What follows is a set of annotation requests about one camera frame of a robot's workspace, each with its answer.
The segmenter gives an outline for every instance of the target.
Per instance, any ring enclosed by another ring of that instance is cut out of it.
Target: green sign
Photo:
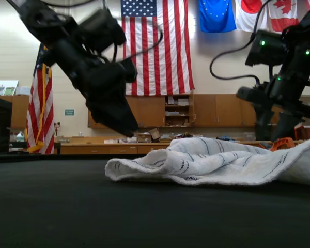
[[[74,110],[66,110],[66,115],[74,115]]]

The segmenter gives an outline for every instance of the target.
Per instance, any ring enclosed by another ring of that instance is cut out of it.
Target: blue flag
[[[224,33],[236,29],[232,0],[199,0],[201,31]]]

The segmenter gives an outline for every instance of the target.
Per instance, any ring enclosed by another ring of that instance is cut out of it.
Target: white towel
[[[310,140],[287,150],[265,149],[211,138],[185,138],[135,160],[111,159],[114,181],[171,179],[183,185],[261,185],[279,179],[310,184]]]

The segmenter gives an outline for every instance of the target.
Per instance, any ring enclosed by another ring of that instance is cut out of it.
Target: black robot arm
[[[269,82],[252,89],[242,87],[237,93],[239,98],[254,105],[259,139],[263,139],[274,105],[284,111],[272,133],[273,141],[286,137],[295,125],[303,122],[303,117],[310,118],[310,106],[299,100],[304,88],[310,86],[310,11],[299,24],[288,27],[281,35],[259,30],[245,64],[270,67],[282,64],[279,74]]]
[[[136,79],[136,68],[130,58],[109,62],[101,55],[109,46],[117,48],[126,42],[110,11],[104,7],[77,24],[73,17],[57,14],[41,0],[7,1],[48,48],[43,62],[61,67],[84,96],[94,121],[133,136],[138,123],[126,101],[125,86]]]

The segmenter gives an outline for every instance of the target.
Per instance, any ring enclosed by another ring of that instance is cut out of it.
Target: black mat
[[[105,163],[0,164],[0,247],[310,247],[310,187],[114,183]]]

